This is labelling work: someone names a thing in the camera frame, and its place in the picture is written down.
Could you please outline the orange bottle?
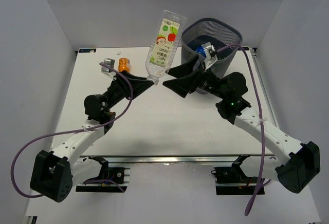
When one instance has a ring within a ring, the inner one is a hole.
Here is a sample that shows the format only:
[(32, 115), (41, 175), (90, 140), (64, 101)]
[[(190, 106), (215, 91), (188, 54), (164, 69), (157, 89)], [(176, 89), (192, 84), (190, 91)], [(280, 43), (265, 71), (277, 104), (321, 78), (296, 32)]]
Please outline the orange bottle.
[(119, 64), (118, 64), (118, 70), (120, 72), (123, 72), (123, 71), (130, 72), (130, 70), (131, 70), (130, 60), (128, 58), (120, 58)]

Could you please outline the clear square juice bottle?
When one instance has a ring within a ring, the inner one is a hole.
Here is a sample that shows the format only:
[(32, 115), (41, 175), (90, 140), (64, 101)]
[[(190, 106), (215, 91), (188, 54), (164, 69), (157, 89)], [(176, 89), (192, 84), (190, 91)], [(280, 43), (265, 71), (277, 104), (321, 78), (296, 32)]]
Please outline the clear square juice bottle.
[(183, 15), (163, 10), (156, 34), (150, 46), (145, 68), (147, 79), (157, 85), (165, 76), (174, 60), (187, 18)]

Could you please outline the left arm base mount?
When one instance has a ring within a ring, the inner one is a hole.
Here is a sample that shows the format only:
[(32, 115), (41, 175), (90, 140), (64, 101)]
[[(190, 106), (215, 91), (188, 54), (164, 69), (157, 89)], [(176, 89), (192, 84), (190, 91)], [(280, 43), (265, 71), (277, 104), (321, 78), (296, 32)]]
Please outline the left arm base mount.
[(76, 192), (125, 193), (131, 169), (113, 164), (99, 156), (85, 157), (74, 164), (74, 173), (81, 182), (74, 182)]

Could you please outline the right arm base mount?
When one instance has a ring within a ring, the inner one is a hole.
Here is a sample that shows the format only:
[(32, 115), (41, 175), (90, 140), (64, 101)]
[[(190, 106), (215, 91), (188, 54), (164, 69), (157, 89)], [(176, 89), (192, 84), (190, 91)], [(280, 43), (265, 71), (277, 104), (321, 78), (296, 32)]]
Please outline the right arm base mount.
[(239, 154), (232, 156), (214, 156), (210, 160), (213, 166), (211, 175), (215, 180), (217, 196), (251, 196), (256, 189), (258, 172), (247, 176), (240, 166), (251, 157), (260, 159), (260, 155)]

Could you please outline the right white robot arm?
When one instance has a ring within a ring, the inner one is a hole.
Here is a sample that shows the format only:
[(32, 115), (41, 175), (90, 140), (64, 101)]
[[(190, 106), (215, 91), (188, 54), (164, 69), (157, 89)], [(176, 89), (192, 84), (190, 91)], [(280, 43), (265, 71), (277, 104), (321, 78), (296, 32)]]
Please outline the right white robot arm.
[(259, 113), (242, 96), (248, 91), (243, 74), (233, 72), (218, 78), (204, 64), (194, 69), (197, 57), (171, 68), (172, 80), (163, 85), (185, 98), (197, 88), (219, 97), (216, 108), (220, 116), (249, 133), (259, 142), (264, 142), (273, 157), (256, 158), (240, 155), (232, 163), (232, 175), (238, 182), (258, 175), (262, 169), (264, 178), (281, 183), (287, 190), (300, 193), (320, 172), (320, 150), (313, 142), (303, 143), (279, 128), (260, 118)]

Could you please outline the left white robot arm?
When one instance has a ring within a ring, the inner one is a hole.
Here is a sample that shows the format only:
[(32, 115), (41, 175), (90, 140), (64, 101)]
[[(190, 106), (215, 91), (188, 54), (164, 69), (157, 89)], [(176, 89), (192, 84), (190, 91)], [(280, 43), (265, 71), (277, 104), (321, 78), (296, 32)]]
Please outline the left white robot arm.
[(132, 101), (153, 85), (147, 78), (127, 71), (114, 75), (103, 94), (89, 95), (84, 100), (87, 120), (80, 132), (74, 134), (51, 151), (37, 154), (30, 187), (56, 202), (63, 201), (71, 189), (85, 182), (102, 183), (112, 179), (108, 161), (100, 156), (89, 156), (78, 162), (80, 156), (113, 126), (118, 116), (111, 111), (123, 99)]

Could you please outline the blue label bottle white cap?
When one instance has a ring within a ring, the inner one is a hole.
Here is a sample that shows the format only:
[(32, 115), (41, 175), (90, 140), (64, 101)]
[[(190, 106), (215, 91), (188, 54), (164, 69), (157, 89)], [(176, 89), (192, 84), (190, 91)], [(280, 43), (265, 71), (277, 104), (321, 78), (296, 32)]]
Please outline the blue label bottle white cap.
[(202, 57), (206, 57), (206, 54), (205, 54), (205, 50), (202, 46), (198, 46), (195, 50), (196, 53), (198, 53), (199, 55), (201, 55)]

